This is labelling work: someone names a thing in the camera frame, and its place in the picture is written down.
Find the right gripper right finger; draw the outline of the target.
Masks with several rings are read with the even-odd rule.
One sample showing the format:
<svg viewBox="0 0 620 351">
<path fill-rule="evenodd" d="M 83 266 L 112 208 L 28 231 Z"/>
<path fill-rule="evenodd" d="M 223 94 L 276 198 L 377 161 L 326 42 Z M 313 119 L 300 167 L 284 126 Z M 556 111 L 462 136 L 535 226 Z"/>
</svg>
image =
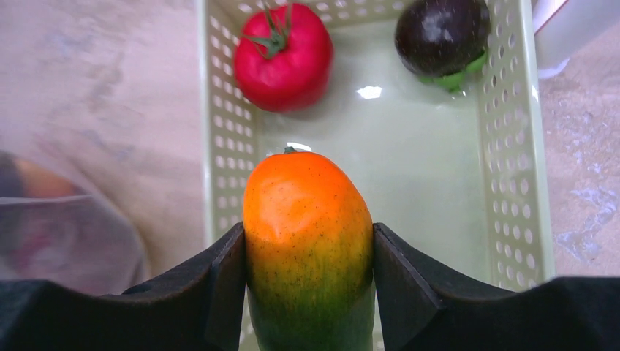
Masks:
<svg viewBox="0 0 620 351">
<path fill-rule="evenodd" d="M 374 225 L 386 350 L 617 350 L 619 279 L 568 276 L 513 292 L 464 275 Z"/>
</svg>

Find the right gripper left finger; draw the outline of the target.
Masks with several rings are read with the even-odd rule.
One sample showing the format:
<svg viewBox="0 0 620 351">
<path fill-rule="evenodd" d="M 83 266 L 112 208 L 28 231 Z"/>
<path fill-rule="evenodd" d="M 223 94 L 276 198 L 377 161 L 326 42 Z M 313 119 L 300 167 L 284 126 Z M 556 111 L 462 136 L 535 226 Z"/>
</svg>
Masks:
<svg viewBox="0 0 620 351">
<path fill-rule="evenodd" d="M 242 224 L 119 295 L 45 280 L 1 283 L 3 350 L 237 350 L 246 286 Z"/>
</svg>

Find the green orange toy mango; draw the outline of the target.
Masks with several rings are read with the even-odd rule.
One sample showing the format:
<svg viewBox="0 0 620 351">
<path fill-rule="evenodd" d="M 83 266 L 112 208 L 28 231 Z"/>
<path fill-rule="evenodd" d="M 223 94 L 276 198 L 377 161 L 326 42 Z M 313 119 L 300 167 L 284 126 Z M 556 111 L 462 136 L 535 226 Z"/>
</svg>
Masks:
<svg viewBox="0 0 620 351">
<path fill-rule="evenodd" d="M 243 198 L 247 289 L 261 350 L 371 350 L 374 228 L 328 158 L 286 147 Z"/>
</svg>

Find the light green plastic basket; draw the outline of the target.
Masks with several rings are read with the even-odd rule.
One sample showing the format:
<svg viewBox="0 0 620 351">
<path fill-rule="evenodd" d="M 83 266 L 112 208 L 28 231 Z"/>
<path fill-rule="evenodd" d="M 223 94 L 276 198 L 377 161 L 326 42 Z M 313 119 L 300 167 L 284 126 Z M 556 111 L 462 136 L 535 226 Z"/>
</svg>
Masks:
<svg viewBox="0 0 620 351">
<path fill-rule="evenodd" d="M 246 19 L 277 1 L 201 1 L 207 242 L 242 217 L 254 167 L 287 146 L 335 162 L 375 222 L 489 284 L 555 273 L 530 1 L 489 1 L 488 58 L 459 90 L 422 83 L 393 35 L 404 1 L 309 1 L 335 47 L 325 96 L 296 113 L 253 106 L 233 53 Z"/>
</svg>

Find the clear zip top bag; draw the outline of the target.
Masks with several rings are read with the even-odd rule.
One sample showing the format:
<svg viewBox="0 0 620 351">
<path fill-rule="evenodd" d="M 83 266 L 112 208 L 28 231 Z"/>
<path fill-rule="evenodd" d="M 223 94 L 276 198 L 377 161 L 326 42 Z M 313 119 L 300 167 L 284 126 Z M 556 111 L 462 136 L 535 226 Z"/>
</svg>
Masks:
<svg viewBox="0 0 620 351">
<path fill-rule="evenodd" d="M 104 295 L 149 273 L 136 229 L 75 167 L 1 152 L 1 279 Z"/>
</svg>

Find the dark purple toy tomato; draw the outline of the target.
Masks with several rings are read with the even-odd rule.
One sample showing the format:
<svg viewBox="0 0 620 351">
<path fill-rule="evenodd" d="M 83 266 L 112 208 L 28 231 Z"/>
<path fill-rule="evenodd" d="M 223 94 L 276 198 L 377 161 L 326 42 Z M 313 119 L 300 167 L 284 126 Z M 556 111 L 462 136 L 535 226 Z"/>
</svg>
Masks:
<svg viewBox="0 0 620 351">
<path fill-rule="evenodd" d="M 412 1 L 394 34 L 402 64 L 422 83 L 455 92 L 488 58 L 491 14 L 484 1 Z"/>
</svg>

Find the red toy tomato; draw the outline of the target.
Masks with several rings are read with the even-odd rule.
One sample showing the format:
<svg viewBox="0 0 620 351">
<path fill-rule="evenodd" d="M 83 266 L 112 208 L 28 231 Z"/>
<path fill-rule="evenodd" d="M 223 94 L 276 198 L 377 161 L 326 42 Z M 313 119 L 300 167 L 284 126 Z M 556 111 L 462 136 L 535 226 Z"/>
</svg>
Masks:
<svg viewBox="0 0 620 351">
<path fill-rule="evenodd" d="M 334 45 L 307 5 L 255 12 L 244 23 L 233 56 L 237 87 L 256 107 L 274 113 L 302 110 L 328 90 Z"/>
</svg>

